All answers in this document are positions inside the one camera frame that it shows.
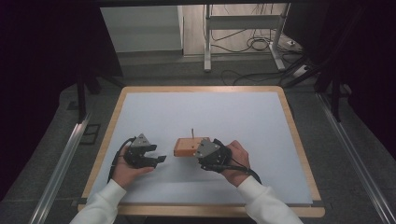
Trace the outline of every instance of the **hand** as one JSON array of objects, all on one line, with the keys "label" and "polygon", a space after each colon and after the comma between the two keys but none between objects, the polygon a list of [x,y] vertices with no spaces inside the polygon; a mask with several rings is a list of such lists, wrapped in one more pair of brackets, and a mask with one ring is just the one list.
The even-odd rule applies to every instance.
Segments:
[{"label": "hand", "polygon": [[153,167],[135,169],[129,165],[123,158],[127,148],[128,147],[124,147],[120,152],[119,160],[117,162],[116,168],[114,169],[113,176],[111,177],[123,189],[126,189],[138,176],[154,170]]},{"label": "hand", "polygon": [[[239,162],[240,164],[250,168],[250,164],[248,162],[248,152],[244,150],[241,144],[234,140],[231,142],[230,145],[227,146],[233,153],[233,159]],[[230,165],[240,166],[240,164],[236,163],[235,161],[231,160]],[[232,185],[238,187],[244,180],[248,178],[248,174],[242,171],[235,171],[235,170],[224,170],[221,172],[222,175],[230,182]]]}]

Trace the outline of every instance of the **forearm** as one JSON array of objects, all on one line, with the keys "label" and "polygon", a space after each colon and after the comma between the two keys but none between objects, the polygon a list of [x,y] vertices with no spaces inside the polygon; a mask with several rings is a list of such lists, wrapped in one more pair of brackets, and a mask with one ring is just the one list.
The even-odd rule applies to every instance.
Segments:
[{"label": "forearm", "polygon": [[73,218],[71,223],[113,223],[118,212],[117,206],[125,193],[125,189],[110,179],[104,189],[95,193],[88,200],[87,205]]},{"label": "forearm", "polygon": [[247,203],[247,214],[257,223],[303,223],[275,196],[271,187],[262,186],[252,176],[242,182],[237,190]]}]

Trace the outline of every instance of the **person's left hand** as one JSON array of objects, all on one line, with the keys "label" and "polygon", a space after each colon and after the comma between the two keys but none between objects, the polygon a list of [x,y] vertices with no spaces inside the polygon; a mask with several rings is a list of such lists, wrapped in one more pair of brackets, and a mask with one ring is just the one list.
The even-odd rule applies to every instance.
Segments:
[{"label": "person's left hand", "polygon": [[138,176],[154,170],[154,167],[143,167],[135,169],[134,167],[129,165],[123,158],[123,155],[125,154],[127,148],[128,147],[124,147],[120,152],[116,168],[114,170],[113,176],[111,177],[123,189],[126,189],[132,182],[134,182],[134,180]]}]

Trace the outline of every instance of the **person's right arm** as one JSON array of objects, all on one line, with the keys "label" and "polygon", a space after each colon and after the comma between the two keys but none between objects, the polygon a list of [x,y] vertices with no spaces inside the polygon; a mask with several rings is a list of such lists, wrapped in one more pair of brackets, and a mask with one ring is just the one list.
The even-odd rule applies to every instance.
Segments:
[{"label": "person's right arm", "polygon": [[[250,168],[248,153],[237,141],[227,146],[233,159]],[[241,171],[225,170],[221,173],[234,186],[246,202],[247,214],[259,224],[301,224],[294,212],[280,201],[271,187],[261,185],[253,176]]]}]

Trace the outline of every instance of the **wall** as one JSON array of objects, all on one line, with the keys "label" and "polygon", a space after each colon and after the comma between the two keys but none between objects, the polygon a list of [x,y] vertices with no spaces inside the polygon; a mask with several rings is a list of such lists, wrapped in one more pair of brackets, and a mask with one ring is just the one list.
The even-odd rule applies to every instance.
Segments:
[{"label": "wall", "polygon": [[182,49],[181,7],[101,8],[116,52]]}]

